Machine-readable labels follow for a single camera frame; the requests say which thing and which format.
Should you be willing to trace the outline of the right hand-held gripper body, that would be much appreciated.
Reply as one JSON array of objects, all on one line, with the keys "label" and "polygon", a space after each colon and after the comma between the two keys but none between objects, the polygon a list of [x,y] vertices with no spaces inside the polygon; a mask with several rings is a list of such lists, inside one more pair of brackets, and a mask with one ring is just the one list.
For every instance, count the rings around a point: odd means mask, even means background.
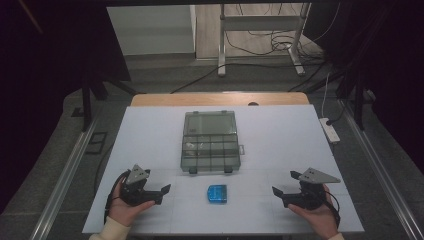
[{"label": "right hand-held gripper body", "polygon": [[286,194],[287,202],[307,210],[315,210],[326,201],[324,184],[340,183],[341,180],[314,168],[308,168],[299,177],[300,192]]}]

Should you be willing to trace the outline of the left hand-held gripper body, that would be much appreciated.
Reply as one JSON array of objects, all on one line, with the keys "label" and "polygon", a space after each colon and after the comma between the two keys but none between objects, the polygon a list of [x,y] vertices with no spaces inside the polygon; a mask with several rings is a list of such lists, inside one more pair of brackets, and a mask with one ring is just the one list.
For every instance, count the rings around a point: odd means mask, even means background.
[{"label": "left hand-held gripper body", "polygon": [[154,191],[145,191],[147,181],[143,180],[143,169],[135,164],[126,172],[120,190],[120,198],[130,206],[138,206],[148,201],[155,201],[157,194]]}]

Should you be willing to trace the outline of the person's left hand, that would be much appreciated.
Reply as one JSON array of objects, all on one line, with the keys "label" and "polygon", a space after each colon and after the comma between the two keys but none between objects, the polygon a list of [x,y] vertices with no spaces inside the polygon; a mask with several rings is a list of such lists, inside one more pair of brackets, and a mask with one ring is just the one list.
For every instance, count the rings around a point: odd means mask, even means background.
[{"label": "person's left hand", "polygon": [[123,179],[120,179],[114,188],[108,216],[121,225],[130,227],[138,215],[154,206],[155,202],[148,201],[138,206],[130,206],[126,204],[120,198],[120,189],[122,183]]}]

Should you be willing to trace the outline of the person's right hand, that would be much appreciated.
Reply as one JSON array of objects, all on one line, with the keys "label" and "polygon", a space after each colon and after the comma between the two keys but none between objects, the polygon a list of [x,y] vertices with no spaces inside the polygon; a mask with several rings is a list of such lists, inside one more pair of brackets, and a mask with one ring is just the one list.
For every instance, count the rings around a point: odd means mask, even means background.
[{"label": "person's right hand", "polygon": [[306,210],[289,204],[288,208],[305,219],[322,240],[334,240],[340,234],[335,217],[328,206],[322,205],[315,210]]}]

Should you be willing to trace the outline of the white table mat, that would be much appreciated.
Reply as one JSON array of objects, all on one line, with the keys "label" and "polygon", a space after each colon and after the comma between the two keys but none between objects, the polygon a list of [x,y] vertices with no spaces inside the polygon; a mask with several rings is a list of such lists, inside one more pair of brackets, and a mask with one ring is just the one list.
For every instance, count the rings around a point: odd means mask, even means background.
[{"label": "white table mat", "polygon": [[[120,126],[86,233],[103,227],[106,199],[116,178],[134,164],[150,169],[146,187],[170,191],[142,213],[132,231],[140,235],[276,235],[308,233],[305,220],[272,191],[296,193],[290,171],[315,168],[341,175],[311,105],[236,106],[238,139],[244,148],[238,171],[189,175],[180,167],[186,107],[129,107]],[[225,204],[210,203],[210,185],[227,186]]]}]

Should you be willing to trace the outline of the small blue plastic box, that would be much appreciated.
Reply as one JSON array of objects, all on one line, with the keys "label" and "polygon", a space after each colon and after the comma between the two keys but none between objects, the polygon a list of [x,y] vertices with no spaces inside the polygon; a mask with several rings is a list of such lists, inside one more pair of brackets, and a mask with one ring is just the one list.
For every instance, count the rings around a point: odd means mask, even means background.
[{"label": "small blue plastic box", "polygon": [[207,189],[207,198],[210,203],[225,204],[227,202],[227,186],[210,185]]}]

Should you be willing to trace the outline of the white power strip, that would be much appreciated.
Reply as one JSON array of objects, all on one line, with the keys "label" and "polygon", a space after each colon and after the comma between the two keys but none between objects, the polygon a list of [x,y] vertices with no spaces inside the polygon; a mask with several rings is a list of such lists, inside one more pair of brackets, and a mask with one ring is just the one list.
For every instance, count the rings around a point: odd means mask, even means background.
[{"label": "white power strip", "polygon": [[332,144],[337,144],[340,142],[340,137],[338,136],[337,132],[335,131],[334,127],[329,123],[328,118],[320,118],[319,122],[321,124],[321,127],[327,137],[327,140]]}]

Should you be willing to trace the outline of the black floor frames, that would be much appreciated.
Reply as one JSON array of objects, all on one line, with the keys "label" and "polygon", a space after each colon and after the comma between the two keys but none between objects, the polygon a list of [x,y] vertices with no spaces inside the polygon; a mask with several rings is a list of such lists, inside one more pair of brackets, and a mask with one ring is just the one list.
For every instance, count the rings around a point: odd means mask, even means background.
[{"label": "black floor frames", "polygon": [[87,144],[85,153],[98,155],[103,151],[107,139],[107,132],[94,132]]}]

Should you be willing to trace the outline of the clear plastic compartment box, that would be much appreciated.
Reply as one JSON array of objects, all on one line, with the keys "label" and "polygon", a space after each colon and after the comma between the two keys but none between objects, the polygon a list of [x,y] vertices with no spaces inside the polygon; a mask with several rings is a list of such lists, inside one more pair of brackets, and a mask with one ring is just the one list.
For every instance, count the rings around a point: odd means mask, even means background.
[{"label": "clear plastic compartment box", "polygon": [[[196,143],[189,149],[186,143]],[[232,173],[241,166],[241,148],[234,111],[186,112],[180,167],[183,172]]]}]

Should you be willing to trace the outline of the black stand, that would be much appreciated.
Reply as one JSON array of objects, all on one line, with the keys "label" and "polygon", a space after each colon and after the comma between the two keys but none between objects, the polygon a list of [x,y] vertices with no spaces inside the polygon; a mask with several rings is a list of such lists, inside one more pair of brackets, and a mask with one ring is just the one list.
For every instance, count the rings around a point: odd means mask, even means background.
[{"label": "black stand", "polygon": [[341,99],[347,99],[352,91],[354,93],[353,100],[353,119],[356,125],[360,130],[364,129],[363,126],[363,104],[364,104],[364,81],[360,75],[346,75],[344,79],[340,82],[337,90],[336,96]]},{"label": "black stand", "polygon": [[88,130],[92,122],[92,110],[91,110],[91,94],[94,94],[95,98],[98,100],[106,100],[108,97],[108,92],[104,85],[105,82],[108,82],[115,87],[123,90],[124,92],[135,96],[138,94],[138,91],[127,86],[117,79],[113,79],[107,75],[100,74],[99,76],[85,75],[82,78],[82,100],[83,100],[83,117],[84,124],[82,131],[85,132]]}]

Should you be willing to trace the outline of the wooden table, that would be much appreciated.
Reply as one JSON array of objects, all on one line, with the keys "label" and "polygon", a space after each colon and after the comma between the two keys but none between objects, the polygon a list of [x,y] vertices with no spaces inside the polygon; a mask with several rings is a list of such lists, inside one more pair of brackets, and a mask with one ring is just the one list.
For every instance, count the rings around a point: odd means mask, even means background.
[{"label": "wooden table", "polygon": [[307,104],[309,104],[309,99],[304,93],[224,92],[138,94],[133,97],[130,106],[269,106]]}]

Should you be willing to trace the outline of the black curtain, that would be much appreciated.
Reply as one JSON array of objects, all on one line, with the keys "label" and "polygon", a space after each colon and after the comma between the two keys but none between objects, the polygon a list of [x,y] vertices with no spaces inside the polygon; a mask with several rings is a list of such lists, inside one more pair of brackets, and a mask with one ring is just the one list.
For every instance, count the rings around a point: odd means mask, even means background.
[{"label": "black curtain", "polygon": [[56,128],[66,96],[129,78],[107,8],[0,0],[0,214]]},{"label": "black curtain", "polygon": [[347,72],[338,95],[371,91],[374,113],[424,171],[424,0],[315,0],[304,35]]}]

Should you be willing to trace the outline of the aluminium floor rail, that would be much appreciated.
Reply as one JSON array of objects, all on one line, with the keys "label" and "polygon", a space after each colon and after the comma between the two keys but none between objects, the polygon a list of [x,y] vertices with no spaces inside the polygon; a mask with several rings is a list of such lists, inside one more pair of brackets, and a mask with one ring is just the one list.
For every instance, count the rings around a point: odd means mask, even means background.
[{"label": "aluminium floor rail", "polygon": [[56,182],[54,189],[44,207],[38,222],[36,223],[29,240],[46,240],[53,223],[64,202],[65,196],[69,190],[84,151],[97,126],[98,120],[94,119],[86,129],[78,136],[75,146]]},{"label": "aluminium floor rail", "polygon": [[338,104],[342,108],[342,115],[349,123],[353,130],[361,148],[363,149],[368,162],[370,163],[373,172],[376,175],[383,191],[385,192],[395,214],[397,215],[403,229],[408,235],[409,240],[424,240],[424,230],[418,226],[418,222],[409,208],[406,200],[401,195],[401,192],[395,186],[394,181],[386,170],[383,162],[372,145],[370,139],[364,130],[354,120],[353,111],[342,100],[338,100]]}]

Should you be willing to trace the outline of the white wall panel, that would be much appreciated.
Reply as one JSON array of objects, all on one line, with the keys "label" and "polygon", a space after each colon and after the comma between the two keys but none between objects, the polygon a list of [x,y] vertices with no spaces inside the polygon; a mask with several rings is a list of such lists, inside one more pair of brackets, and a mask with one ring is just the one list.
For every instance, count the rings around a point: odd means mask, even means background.
[{"label": "white wall panel", "polygon": [[192,6],[108,7],[124,55],[194,53]]}]

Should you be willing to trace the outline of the grey metal desk frame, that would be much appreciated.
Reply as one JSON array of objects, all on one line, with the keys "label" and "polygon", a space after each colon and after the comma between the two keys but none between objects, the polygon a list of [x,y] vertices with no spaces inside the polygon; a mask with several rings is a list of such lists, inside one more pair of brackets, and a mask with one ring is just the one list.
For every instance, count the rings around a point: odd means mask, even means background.
[{"label": "grey metal desk frame", "polygon": [[225,40],[224,35],[227,31],[294,31],[294,40],[288,47],[288,54],[292,60],[293,66],[299,76],[306,74],[298,54],[298,44],[306,22],[310,4],[303,3],[298,16],[235,16],[225,14],[225,5],[220,5],[220,43],[218,53],[218,75],[223,77],[226,74],[225,69]]}]

